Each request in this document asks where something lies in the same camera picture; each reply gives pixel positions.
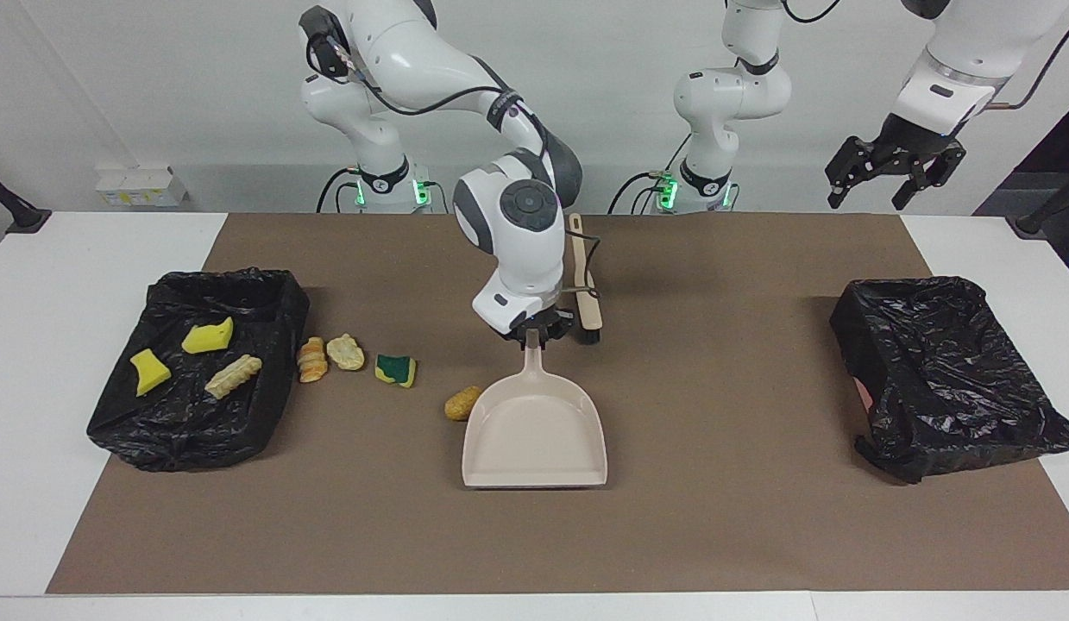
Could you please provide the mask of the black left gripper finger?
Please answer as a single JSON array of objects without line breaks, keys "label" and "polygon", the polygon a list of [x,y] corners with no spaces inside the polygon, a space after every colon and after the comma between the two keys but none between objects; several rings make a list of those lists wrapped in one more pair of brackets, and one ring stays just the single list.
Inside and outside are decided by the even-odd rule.
[{"label": "black left gripper finger", "polygon": [[924,166],[915,164],[910,168],[908,180],[892,197],[894,209],[902,211],[907,208],[909,201],[918,192],[929,187],[944,187],[947,181],[952,177],[952,172],[957,164],[931,164]]},{"label": "black left gripper finger", "polygon": [[846,138],[827,164],[831,209],[840,209],[846,195],[868,177],[871,145],[859,138]]}]

